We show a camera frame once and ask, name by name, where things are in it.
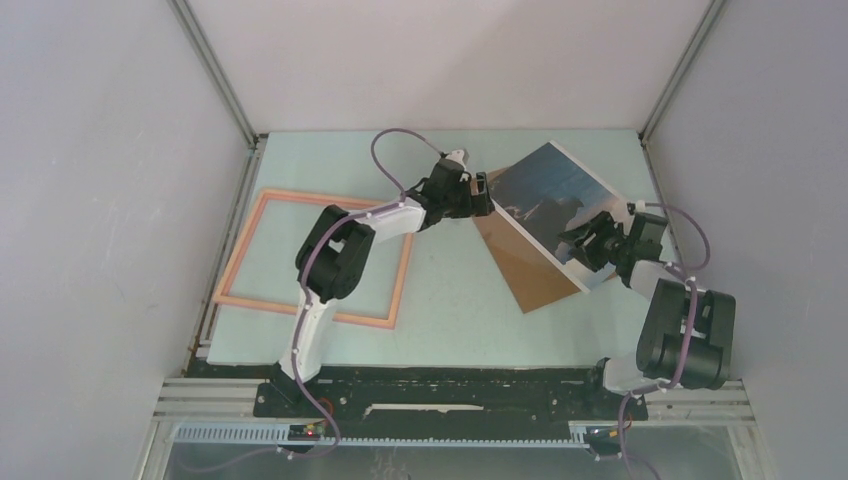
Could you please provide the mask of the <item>landscape photo print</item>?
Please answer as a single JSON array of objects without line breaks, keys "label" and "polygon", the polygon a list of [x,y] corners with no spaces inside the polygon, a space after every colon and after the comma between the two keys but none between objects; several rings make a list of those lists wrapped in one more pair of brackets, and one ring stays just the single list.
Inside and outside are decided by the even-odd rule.
[{"label": "landscape photo print", "polygon": [[603,211],[626,218],[627,198],[554,141],[536,148],[489,180],[495,209],[580,291],[589,292],[613,274],[607,264],[593,272],[559,235]]}]

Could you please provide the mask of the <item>orange wooden picture frame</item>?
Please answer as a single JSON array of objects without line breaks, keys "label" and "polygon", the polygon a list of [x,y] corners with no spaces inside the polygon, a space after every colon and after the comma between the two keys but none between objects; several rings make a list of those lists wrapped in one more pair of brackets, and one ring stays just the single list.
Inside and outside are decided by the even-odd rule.
[{"label": "orange wooden picture frame", "polygon": [[[265,312],[297,311],[300,288],[295,257],[324,207],[362,210],[376,200],[262,189],[236,240],[213,301]],[[395,237],[374,247],[358,288],[335,314],[339,323],[392,330],[400,310],[413,236]]]}]

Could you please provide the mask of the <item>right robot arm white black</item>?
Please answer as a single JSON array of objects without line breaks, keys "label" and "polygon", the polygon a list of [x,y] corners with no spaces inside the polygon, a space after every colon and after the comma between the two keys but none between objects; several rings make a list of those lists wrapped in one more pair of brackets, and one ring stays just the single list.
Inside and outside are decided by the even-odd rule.
[{"label": "right robot arm white black", "polygon": [[625,394],[717,390],[729,378],[735,298],[699,286],[693,268],[661,261],[666,218],[636,209],[630,215],[625,223],[602,211],[559,235],[580,265],[594,273],[613,267],[649,302],[634,352],[602,360],[602,379],[581,392],[583,408],[596,418],[610,416]]}]

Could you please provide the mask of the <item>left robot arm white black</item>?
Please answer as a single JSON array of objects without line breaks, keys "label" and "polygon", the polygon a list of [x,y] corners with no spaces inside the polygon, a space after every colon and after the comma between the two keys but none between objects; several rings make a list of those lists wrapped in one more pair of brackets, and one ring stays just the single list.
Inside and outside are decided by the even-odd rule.
[{"label": "left robot arm white black", "polygon": [[278,391],[278,404],[297,417],[314,408],[316,390],[307,382],[322,368],[326,327],[337,303],[360,284],[374,245],[444,219],[485,217],[494,210],[488,175],[470,172],[451,154],[391,202],[356,211],[325,207],[295,258],[299,304],[289,346],[278,361],[288,379]]}]

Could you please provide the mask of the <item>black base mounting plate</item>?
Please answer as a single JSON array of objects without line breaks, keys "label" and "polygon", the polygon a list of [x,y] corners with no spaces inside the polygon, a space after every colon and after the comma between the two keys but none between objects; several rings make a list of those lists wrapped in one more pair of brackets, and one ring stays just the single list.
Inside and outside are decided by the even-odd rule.
[{"label": "black base mounting plate", "polygon": [[322,418],[346,440],[565,441],[570,428],[645,421],[641,400],[591,368],[325,366],[303,389],[281,370],[256,392],[258,418]]}]

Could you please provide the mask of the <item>right aluminium corner post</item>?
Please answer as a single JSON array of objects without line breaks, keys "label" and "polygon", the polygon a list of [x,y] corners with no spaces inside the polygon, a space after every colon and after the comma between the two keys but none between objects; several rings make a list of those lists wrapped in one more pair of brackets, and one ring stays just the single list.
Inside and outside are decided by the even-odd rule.
[{"label": "right aluminium corner post", "polygon": [[665,83],[657,100],[654,102],[646,121],[639,131],[639,139],[642,146],[649,144],[660,122],[666,115],[687,75],[707,43],[711,33],[720,22],[728,4],[729,1],[727,0],[711,0],[708,3],[680,57],[675,63],[671,75],[667,79],[667,82]]}]

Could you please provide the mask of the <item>aluminium corner post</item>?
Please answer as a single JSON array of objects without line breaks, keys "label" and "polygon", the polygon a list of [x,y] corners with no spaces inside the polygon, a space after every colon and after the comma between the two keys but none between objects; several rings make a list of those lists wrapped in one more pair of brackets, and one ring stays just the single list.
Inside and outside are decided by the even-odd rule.
[{"label": "aluminium corner post", "polygon": [[234,121],[241,137],[250,149],[258,143],[259,134],[249,121],[244,107],[220,62],[214,47],[191,3],[187,0],[168,0],[167,4],[179,22],[201,66],[225,109]]},{"label": "aluminium corner post", "polygon": [[642,146],[649,144],[660,122],[666,115],[687,75],[707,43],[711,33],[720,22],[728,4],[729,1],[727,0],[711,0],[708,3],[680,57],[675,63],[671,75],[667,79],[667,82],[665,83],[657,100],[654,102],[646,121],[639,131],[639,139]]}]

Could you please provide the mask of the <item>left aluminium corner post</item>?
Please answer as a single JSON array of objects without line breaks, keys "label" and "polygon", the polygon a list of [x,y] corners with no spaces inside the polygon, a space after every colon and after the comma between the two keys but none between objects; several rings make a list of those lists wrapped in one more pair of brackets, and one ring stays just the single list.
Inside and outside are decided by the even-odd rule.
[{"label": "left aluminium corner post", "polygon": [[249,121],[244,107],[220,62],[214,47],[191,3],[187,0],[168,0],[167,4],[179,22],[201,66],[225,109],[234,121],[241,137],[250,149],[258,143],[259,134]]}]

